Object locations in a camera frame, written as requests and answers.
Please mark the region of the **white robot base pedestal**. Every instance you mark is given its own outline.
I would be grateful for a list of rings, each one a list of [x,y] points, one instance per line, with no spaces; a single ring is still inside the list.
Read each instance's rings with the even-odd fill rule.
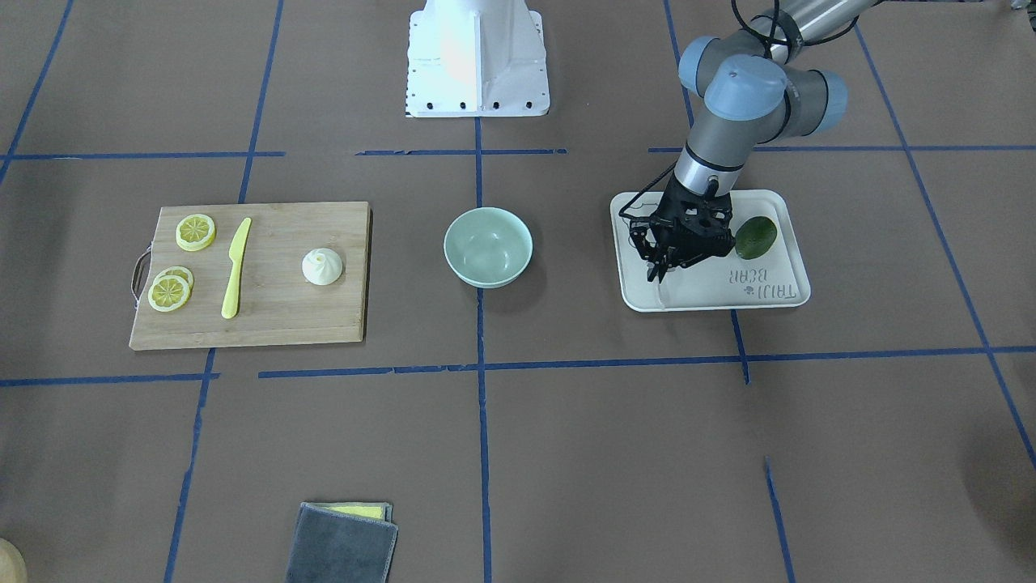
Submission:
[[[540,12],[524,1],[427,1],[410,14],[405,115],[544,116],[551,107]]]

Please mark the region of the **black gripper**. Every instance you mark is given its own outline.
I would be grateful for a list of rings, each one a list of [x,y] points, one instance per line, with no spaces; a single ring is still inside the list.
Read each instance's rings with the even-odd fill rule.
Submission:
[[[650,215],[629,215],[629,237],[648,262],[648,282],[662,283],[669,270],[729,255],[735,247],[732,202],[719,190],[717,180],[707,181],[703,194],[671,180]]]

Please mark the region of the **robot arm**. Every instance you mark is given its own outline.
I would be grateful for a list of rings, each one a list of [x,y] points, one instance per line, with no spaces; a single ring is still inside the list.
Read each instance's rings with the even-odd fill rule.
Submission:
[[[702,36],[678,63],[681,85],[703,100],[667,185],[650,215],[618,215],[648,263],[648,281],[690,268],[735,247],[730,190],[759,144],[810,136],[841,121],[848,89],[832,71],[796,70],[809,47],[847,34],[870,1],[775,1],[739,18],[725,38]]]

